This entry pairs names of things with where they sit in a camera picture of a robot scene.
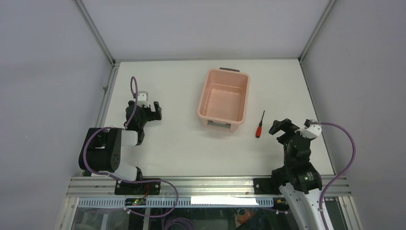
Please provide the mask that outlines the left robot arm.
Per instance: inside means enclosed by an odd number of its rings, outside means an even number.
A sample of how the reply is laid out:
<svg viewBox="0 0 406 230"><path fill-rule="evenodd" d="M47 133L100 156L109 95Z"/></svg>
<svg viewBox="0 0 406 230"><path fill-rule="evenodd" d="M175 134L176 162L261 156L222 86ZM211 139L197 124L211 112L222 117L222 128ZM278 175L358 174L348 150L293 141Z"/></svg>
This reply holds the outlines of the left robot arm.
<svg viewBox="0 0 406 230"><path fill-rule="evenodd" d="M79 167L97 175L126 181L125 187L131 194L141 193L144 189L141 169L122 160L121 149L141 145L147 122L162 119L159 102L154 101L153 107L147 101L129 101L125 110L125 128L89 128L79 155Z"/></svg>

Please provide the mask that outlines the red black screwdriver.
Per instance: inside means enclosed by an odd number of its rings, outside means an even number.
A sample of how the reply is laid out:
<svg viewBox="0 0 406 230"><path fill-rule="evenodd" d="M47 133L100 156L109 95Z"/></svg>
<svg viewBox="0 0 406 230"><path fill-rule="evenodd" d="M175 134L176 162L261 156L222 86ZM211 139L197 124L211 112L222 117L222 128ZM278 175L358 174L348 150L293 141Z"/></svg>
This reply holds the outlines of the red black screwdriver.
<svg viewBox="0 0 406 230"><path fill-rule="evenodd" d="M261 120L259 122L259 125L258 125L256 133L255 133L256 138L260 138L260 136L261 136L264 114L265 114L265 110L262 113Z"/></svg>

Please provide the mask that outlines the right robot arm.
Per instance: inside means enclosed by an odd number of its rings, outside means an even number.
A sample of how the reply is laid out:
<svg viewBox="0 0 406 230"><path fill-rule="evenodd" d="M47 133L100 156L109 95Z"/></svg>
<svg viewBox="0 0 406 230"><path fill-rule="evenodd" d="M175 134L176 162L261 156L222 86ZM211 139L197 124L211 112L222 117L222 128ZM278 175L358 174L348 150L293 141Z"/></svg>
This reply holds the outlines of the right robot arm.
<svg viewBox="0 0 406 230"><path fill-rule="evenodd" d="M332 230L334 227L323 199L322 177L310 162L311 141L321 126L306 120L299 128L290 119L274 120L269 133L283 145L283 166L272 171L271 190L282 194L301 230Z"/></svg>

